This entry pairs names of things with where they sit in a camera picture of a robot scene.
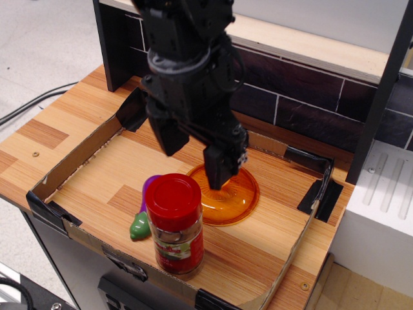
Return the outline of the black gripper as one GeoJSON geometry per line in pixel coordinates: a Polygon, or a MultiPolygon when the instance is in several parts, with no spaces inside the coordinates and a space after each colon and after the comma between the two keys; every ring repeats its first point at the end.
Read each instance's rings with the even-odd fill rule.
{"type": "Polygon", "coordinates": [[[152,75],[143,82],[150,95],[150,125],[162,151],[173,156],[191,136],[204,143],[205,172],[213,190],[238,175],[246,160],[248,135],[230,109],[239,88],[234,61],[233,52],[224,48],[187,61],[150,51],[152,75]]]}

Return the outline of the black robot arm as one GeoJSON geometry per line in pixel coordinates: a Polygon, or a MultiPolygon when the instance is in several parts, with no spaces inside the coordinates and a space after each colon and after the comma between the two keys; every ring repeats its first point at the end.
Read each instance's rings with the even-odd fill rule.
{"type": "Polygon", "coordinates": [[[146,113],[163,150],[172,156],[190,138],[203,152],[210,188],[219,190],[245,162],[248,134],[230,100],[244,68],[226,27],[234,22],[231,1],[135,1],[142,17],[151,74],[146,113]]]}

